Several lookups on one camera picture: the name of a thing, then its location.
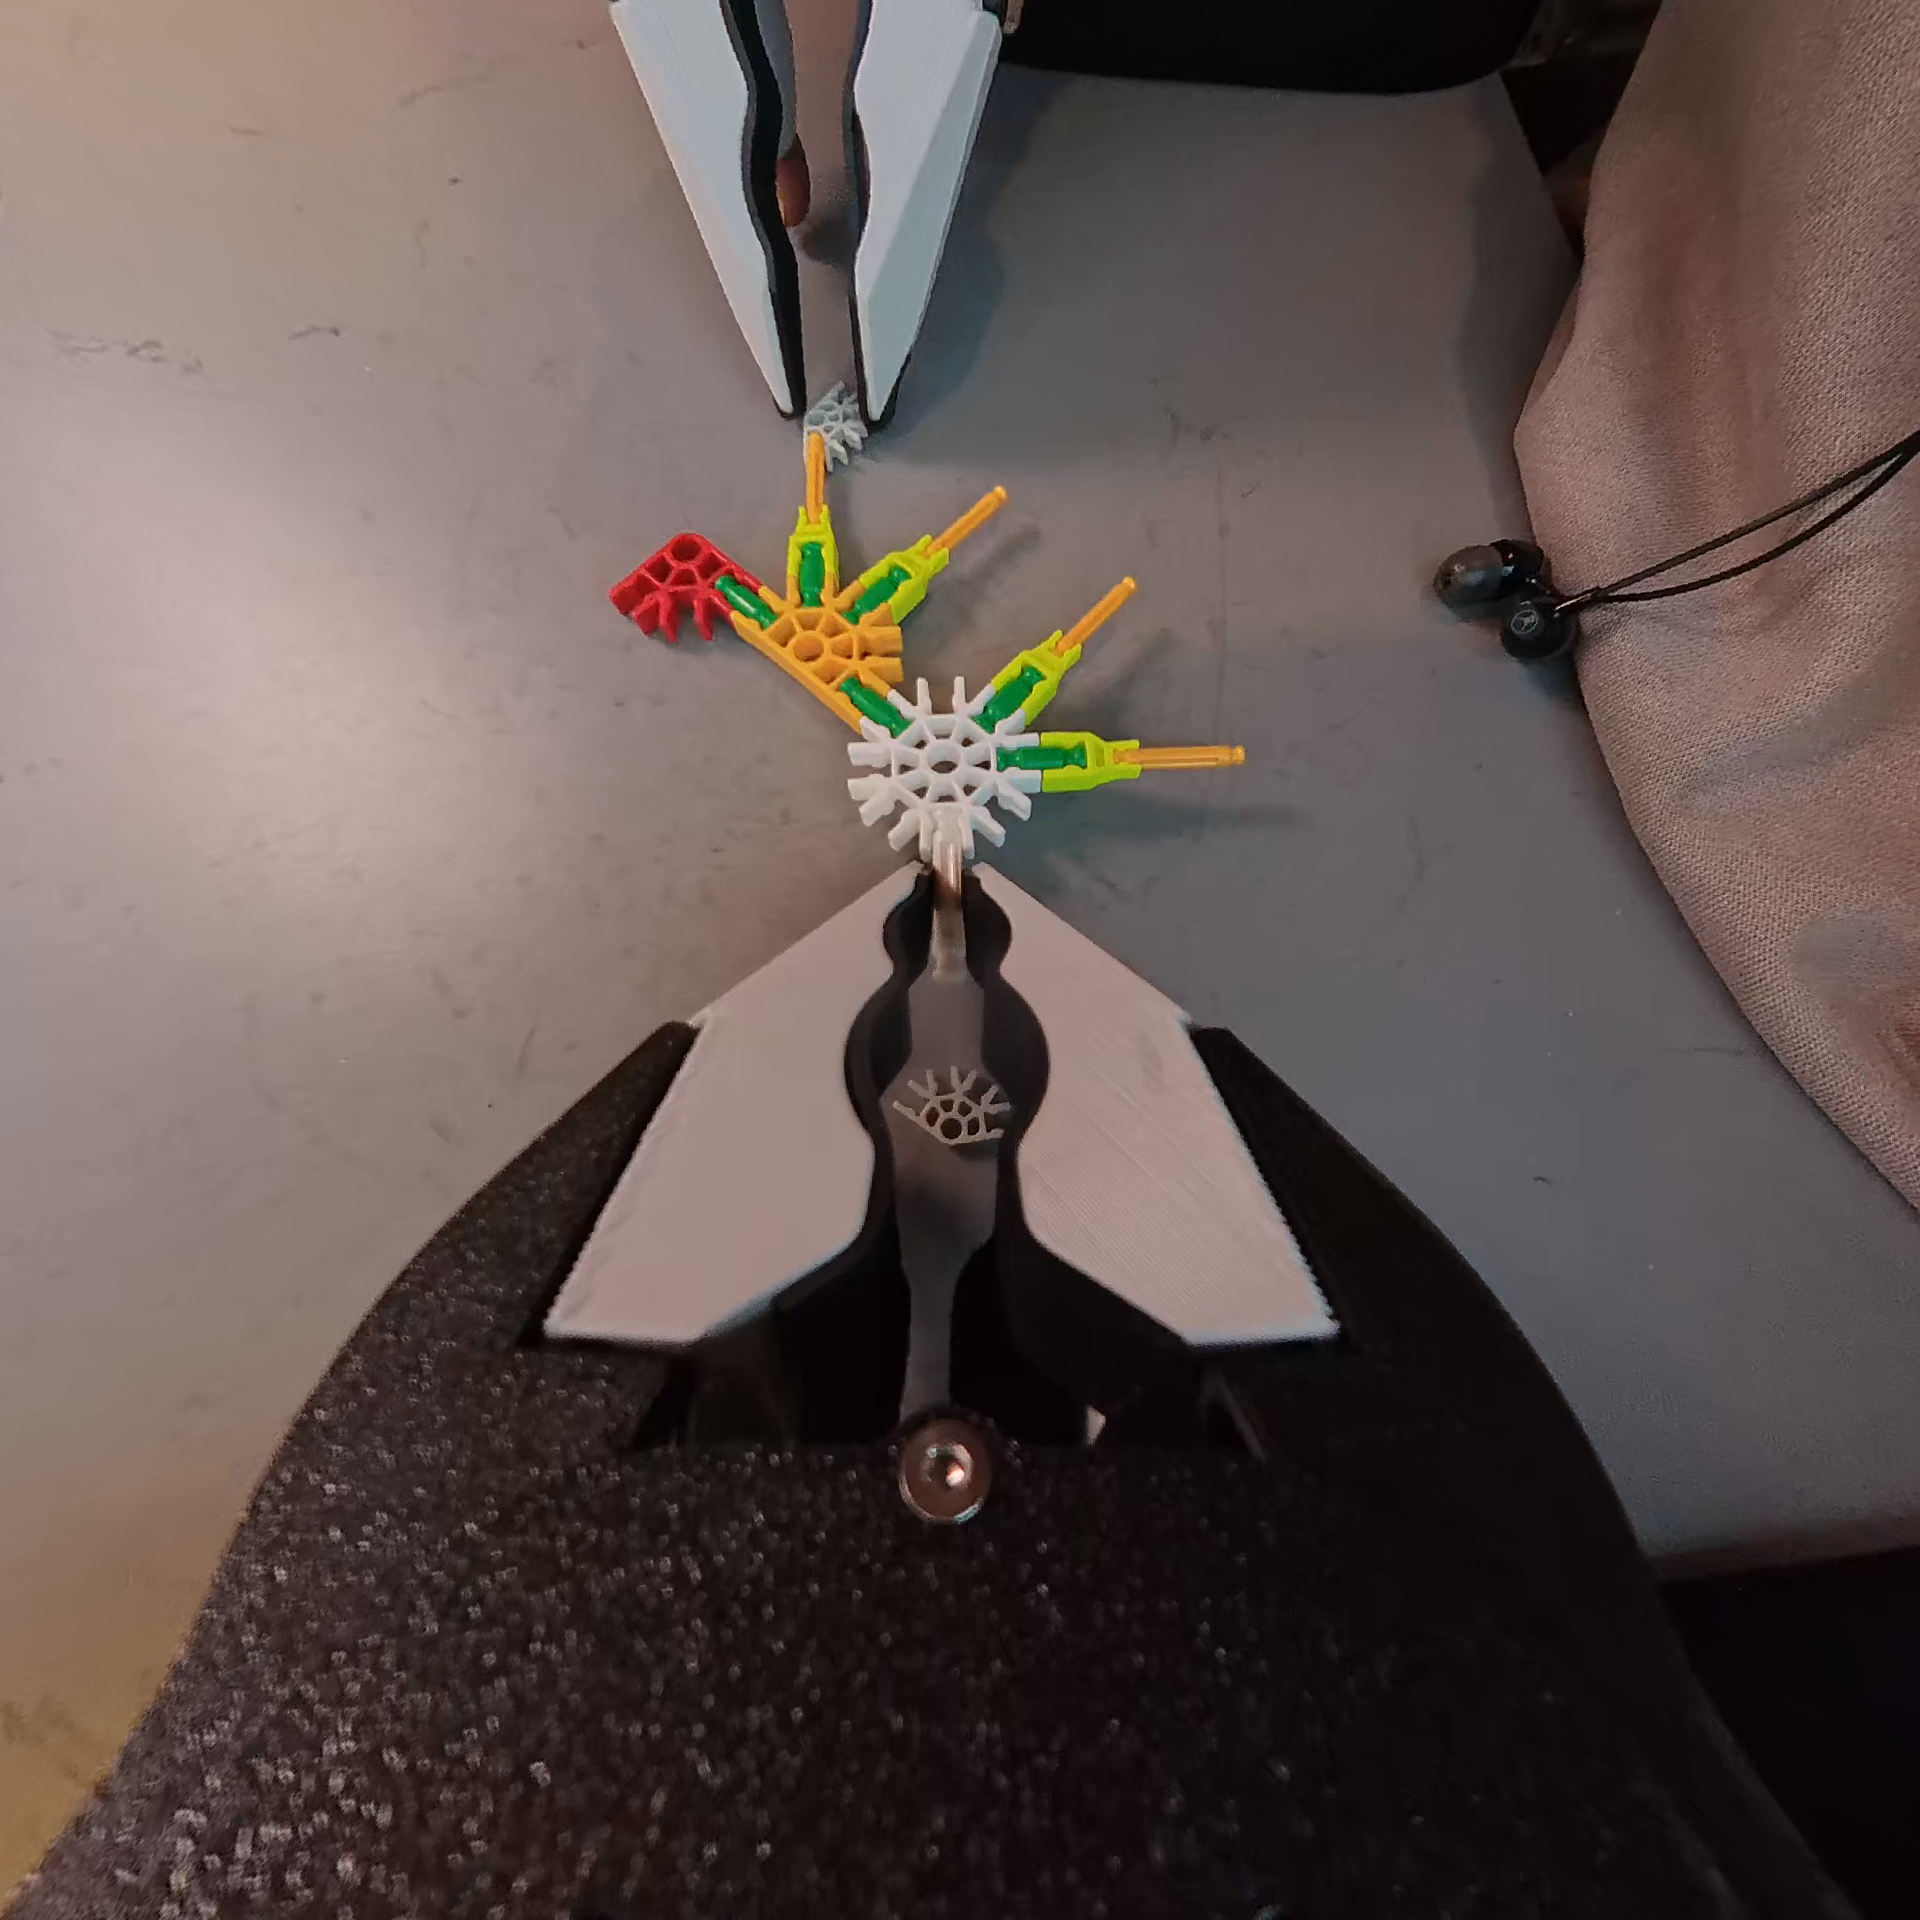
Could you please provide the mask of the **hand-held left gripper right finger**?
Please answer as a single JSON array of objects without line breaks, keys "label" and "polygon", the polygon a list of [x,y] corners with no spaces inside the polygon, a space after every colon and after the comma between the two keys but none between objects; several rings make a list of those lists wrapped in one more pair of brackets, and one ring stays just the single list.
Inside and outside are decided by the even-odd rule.
[{"label": "hand-held left gripper right finger", "polygon": [[1337,1317],[1187,1015],[992,868],[963,940],[1013,1128],[959,1278],[959,1407],[1013,1444],[1259,1452],[1219,1364]]}]

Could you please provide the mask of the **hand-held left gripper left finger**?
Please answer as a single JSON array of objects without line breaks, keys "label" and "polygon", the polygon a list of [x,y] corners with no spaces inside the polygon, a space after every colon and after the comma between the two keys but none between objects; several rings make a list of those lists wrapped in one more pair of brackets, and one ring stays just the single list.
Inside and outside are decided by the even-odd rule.
[{"label": "hand-held left gripper left finger", "polygon": [[543,1321],[663,1364],[636,1444],[877,1444],[912,1288],[880,1095],[927,961],[922,868],[859,894],[689,1030]]}]

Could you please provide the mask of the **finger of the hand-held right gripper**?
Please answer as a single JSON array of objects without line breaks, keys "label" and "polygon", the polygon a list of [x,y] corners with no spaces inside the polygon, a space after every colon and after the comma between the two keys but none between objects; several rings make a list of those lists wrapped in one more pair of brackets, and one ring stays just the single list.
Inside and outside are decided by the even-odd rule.
[{"label": "finger of the hand-held right gripper", "polygon": [[780,418],[806,408],[800,270],[780,202],[797,151],[782,2],[612,2],[733,322]]},{"label": "finger of the hand-held right gripper", "polygon": [[1000,2],[863,2],[846,82],[857,407],[885,422],[1002,50]]}]

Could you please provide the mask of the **colourful construction toy model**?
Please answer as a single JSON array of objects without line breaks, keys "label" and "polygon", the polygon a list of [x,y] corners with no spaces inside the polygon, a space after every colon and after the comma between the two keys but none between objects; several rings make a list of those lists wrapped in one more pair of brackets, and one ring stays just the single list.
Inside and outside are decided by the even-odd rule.
[{"label": "colourful construction toy model", "polygon": [[702,640],[732,632],[849,727],[849,798],[865,828],[885,828],[892,851],[912,855],[957,891],[980,850],[997,851],[1006,827],[1025,824],[1040,795],[1092,795],[1152,771],[1242,767],[1245,752],[1235,742],[1145,745],[1085,728],[1042,728],[1092,637],[1135,597],[1132,577],[980,685],[959,678],[945,700],[926,680],[905,690],[909,614],[1007,494],[989,488],[945,528],[849,577],[829,478],[819,440],[803,447],[803,497],[780,580],[760,580],[699,532],[677,532],[617,580],[607,600],[647,637],[673,640],[683,624]]}]

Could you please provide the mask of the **grey desk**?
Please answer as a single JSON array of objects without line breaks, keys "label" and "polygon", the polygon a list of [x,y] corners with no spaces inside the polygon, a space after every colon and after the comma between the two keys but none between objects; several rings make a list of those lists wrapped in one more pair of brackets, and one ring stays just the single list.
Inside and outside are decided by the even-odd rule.
[{"label": "grey desk", "polygon": [[[1007,488],[935,685],[1137,580],[1059,720],[1249,761],[1000,867],[1427,1211],[1650,1554],[1907,1544],[1916,1217],[1425,595],[1569,278],[1499,82],[1002,70],[839,551]],[[797,472],[602,2],[3,7],[3,1891],[420,1244],[887,871],[806,692],[605,602]]]}]

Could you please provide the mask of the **black wired earphones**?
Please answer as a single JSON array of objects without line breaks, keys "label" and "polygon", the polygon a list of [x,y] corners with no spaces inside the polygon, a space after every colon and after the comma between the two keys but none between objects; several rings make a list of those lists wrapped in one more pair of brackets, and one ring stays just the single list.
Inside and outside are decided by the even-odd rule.
[{"label": "black wired earphones", "polygon": [[1450,551],[1436,565],[1430,591],[1455,617],[1496,624],[1509,657],[1557,660],[1573,648],[1583,614],[1650,607],[1740,580],[1833,528],[1915,460],[1916,431],[1737,528],[1610,582],[1559,591],[1539,547],[1489,540]]}]

